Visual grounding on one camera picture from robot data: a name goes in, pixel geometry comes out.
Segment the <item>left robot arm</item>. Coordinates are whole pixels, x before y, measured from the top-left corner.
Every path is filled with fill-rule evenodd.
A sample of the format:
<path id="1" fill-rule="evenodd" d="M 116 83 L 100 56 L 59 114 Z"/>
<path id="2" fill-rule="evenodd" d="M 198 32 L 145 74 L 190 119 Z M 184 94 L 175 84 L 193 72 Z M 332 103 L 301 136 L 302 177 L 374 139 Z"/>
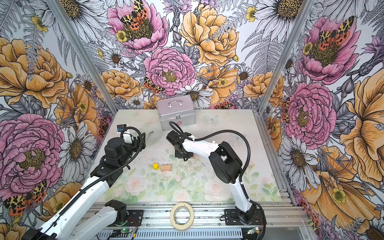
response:
<path id="1" fill-rule="evenodd" d="M 110 200 L 95 215 L 81 221 L 146 147 L 145 133 L 126 126 L 118 130 L 120 136 L 108 140 L 104 156 L 83 186 L 39 229 L 27 230 L 22 237 L 24 240 L 91 240 L 108 226 L 138 225 L 127 211 L 127 205 L 117 200 Z"/>

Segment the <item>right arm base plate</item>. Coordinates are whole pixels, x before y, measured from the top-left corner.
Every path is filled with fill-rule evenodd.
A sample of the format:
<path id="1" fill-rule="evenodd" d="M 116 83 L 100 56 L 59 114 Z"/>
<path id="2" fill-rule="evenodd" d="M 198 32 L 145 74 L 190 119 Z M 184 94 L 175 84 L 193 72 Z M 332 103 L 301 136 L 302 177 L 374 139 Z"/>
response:
<path id="1" fill-rule="evenodd" d="M 225 209 L 223 219 L 227 226 L 261 226 L 265 223 L 259 208 L 242 212 L 239 209 Z"/>

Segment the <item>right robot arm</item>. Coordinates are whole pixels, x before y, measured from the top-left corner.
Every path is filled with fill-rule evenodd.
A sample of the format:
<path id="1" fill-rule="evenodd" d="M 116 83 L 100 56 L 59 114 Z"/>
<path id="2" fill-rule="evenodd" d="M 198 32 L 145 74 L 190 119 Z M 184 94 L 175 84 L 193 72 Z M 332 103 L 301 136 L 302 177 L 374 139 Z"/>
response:
<path id="1" fill-rule="evenodd" d="M 187 161 L 196 154 L 209 159 L 219 180 L 229 185 L 238 211 L 237 219 L 245 225 L 250 224 L 257 206 L 247 195 L 241 180 L 243 163 L 229 143 L 197 141 L 190 134 L 184 137 L 176 131 L 169 132 L 167 140 L 175 147 L 176 158 Z"/>

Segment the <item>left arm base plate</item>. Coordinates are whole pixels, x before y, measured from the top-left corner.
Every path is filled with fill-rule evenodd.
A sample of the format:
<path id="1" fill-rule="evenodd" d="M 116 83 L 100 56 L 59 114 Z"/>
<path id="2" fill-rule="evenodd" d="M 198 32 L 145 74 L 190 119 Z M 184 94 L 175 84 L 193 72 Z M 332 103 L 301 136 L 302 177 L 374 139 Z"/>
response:
<path id="1" fill-rule="evenodd" d="M 143 215 L 143 210 L 120 210 L 116 220 L 109 227 L 140 227 Z"/>

